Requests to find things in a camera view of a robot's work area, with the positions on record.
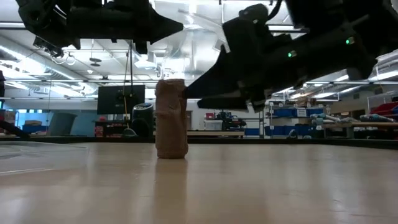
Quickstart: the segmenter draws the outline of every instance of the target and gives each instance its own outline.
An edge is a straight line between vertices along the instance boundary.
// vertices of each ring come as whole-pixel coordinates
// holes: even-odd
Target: robotic arm
[[[156,13],[148,0],[16,0],[35,45],[52,55],[62,47],[80,49],[80,39],[129,39],[140,54],[153,44],[183,29],[183,24]]]
[[[183,29],[158,15],[148,0],[16,0],[19,14],[35,42],[50,52],[80,48],[80,39],[132,39],[140,53],[146,42],[156,42]],[[332,72],[347,69],[350,80],[370,76],[380,55],[398,49],[398,15],[391,0],[285,0],[296,28],[307,34],[292,40],[273,36],[262,4],[249,6],[223,24],[230,52],[221,48],[212,68],[184,91],[201,98],[200,108],[246,110],[250,102],[261,111],[273,92],[300,88]]]
[[[221,49],[185,96],[201,98],[200,108],[246,110],[250,102],[261,111],[272,93],[342,69],[350,80],[366,79],[378,56],[398,48],[398,15],[390,0],[285,2],[294,26],[307,34],[273,36],[266,22],[276,13],[262,4],[240,11],[223,24],[230,53]]]

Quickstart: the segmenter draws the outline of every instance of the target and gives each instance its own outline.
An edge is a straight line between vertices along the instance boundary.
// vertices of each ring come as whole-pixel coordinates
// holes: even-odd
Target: workbench
[[[343,128],[347,132],[347,138],[354,138],[354,128],[381,128],[381,129],[398,129],[398,123],[386,123],[386,122],[352,122],[352,123],[335,123],[335,124],[324,124],[322,128],[325,133],[326,129],[331,128]]]

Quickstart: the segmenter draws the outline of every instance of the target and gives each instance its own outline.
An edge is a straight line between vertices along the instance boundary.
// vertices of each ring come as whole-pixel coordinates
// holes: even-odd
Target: chair
[[[47,136],[70,135],[76,117],[77,115],[70,113],[55,113],[52,116]]]

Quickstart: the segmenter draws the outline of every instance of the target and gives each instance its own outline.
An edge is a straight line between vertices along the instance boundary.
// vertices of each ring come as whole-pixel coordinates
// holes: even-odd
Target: computer monitor
[[[124,96],[127,113],[131,114],[134,106],[145,102],[145,85],[101,86],[98,88],[97,114],[124,114]]]

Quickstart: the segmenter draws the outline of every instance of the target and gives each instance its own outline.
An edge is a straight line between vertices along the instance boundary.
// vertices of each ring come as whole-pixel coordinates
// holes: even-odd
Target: brown paper cylinder
[[[162,159],[183,159],[188,152],[187,100],[182,98],[184,80],[160,80],[156,85],[157,156]]]

